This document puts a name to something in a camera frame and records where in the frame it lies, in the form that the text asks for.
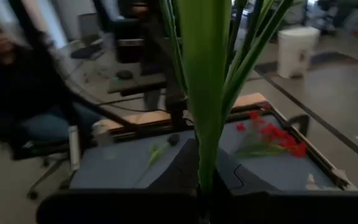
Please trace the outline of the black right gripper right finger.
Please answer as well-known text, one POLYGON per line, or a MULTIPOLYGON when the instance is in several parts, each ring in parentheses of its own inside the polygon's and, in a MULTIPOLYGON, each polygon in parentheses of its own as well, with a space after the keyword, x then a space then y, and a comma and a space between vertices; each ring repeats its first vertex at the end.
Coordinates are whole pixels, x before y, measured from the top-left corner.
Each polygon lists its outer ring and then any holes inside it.
POLYGON ((222 149, 218 149, 216 169, 231 195, 277 190, 222 149))

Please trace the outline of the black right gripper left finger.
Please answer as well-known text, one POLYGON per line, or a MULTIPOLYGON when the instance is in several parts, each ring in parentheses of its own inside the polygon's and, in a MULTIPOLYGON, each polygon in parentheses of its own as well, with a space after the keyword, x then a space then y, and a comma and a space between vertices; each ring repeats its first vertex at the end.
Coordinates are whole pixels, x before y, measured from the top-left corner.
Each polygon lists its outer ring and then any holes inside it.
POLYGON ((196 190, 198 167, 198 142, 188 139, 165 171, 147 188, 156 191, 196 190))

